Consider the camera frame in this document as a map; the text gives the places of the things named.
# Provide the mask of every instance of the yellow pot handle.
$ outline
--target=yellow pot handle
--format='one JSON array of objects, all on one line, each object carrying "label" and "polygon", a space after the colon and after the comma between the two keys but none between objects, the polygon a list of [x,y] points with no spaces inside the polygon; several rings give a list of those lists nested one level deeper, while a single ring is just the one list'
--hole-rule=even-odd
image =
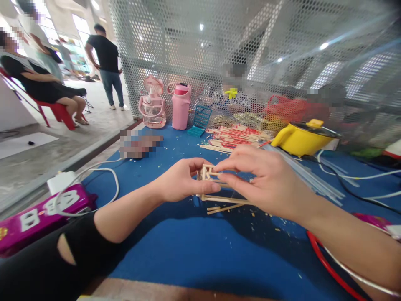
[{"label": "yellow pot handle", "polygon": [[271,146],[278,146],[283,140],[287,139],[287,137],[294,132],[294,128],[292,126],[287,126],[286,128],[283,128],[277,136],[273,139],[272,143],[270,144]]}]

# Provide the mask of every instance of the wrist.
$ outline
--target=wrist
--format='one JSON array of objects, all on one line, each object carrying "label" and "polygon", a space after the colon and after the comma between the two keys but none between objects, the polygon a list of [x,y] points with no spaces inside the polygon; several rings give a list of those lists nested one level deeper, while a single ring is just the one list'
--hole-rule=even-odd
[{"label": "wrist", "polygon": [[159,206],[165,202],[161,189],[158,186],[154,185],[153,182],[150,182],[140,189],[143,190],[144,194],[147,196],[146,198],[148,199],[148,201],[155,206]]},{"label": "wrist", "polygon": [[300,211],[293,221],[300,224],[307,230],[311,230],[313,225],[320,224],[328,215],[332,215],[337,206],[330,203],[322,196],[314,195],[306,203],[305,210]]}]

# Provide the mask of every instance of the metal mesh partition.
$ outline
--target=metal mesh partition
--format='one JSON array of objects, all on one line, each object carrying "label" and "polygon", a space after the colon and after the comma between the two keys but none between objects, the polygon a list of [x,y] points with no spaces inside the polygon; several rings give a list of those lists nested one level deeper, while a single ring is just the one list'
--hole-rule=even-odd
[{"label": "metal mesh partition", "polygon": [[[191,110],[213,109],[210,127],[277,132],[314,117],[343,141],[375,146],[401,138],[398,9],[384,0],[110,0],[134,116],[152,74],[190,84]],[[171,118],[171,96],[162,97]]]}]

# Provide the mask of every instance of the white bangle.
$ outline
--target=white bangle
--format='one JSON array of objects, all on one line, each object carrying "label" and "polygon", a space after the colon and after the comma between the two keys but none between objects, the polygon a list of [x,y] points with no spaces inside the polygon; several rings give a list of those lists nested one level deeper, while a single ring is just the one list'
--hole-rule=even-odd
[{"label": "white bangle", "polygon": [[353,271],[351,271],[349,268],[347,268],[345,265],[343,265],[340,261],[338,261],[338,260],[333,256],[333,254],[332,254],[326,247],[324,247],[324,248],[325,248],[326,252],[333,258],[333,260],[334,260],[344,271],[346,271],[348,274],[350,274],[351,276],[353,276],[353,277],[355,277],[356,279],[358,279],[360,282],[362,282],[362,283],[364,283],[364,284],[366,284],[366,285],[368,285],[368,286],[371,286],[371,287],[373,287],[373,288],[375,288],[375,289],[377,289],[377,290],[379,290],[379,291],[382,291],[382,292],[384,292],[384,293],[386,293],[386,294],[389,294],[389,295],[392,295],[392,296],[396,296],[396,297],[401,297],[401,294],[400,294],[400,293],[397,293],[397,292],[395,292],[395,291],[391,291],[391,290],[389,290],[389,289],[386,289],[386,288],[384,288],[384,287],[382,287],[382,286],[380,286],[380,285],[377,285],[377,284],[375,284],[375,283],[373,283],[373,282],[370,282],[369,280],[367,280],[367,279],[365,279],[365,278],[362,278],[362,277],[359,276],[358,274],[355,274]]}]

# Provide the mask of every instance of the sandal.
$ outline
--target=sandal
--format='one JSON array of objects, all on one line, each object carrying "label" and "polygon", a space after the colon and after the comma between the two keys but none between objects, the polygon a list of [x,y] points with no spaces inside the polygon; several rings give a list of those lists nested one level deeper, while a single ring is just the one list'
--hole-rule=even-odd
[{"label": "sandal", "polygon": [[76,122],[76,123],[79,123],[79,124],[82,124],[82,125],[89,125],[89,122],[87,122],[87,121],[85,121],[85,120],[78,120],[78,119],[75,119],[75,122]]}]

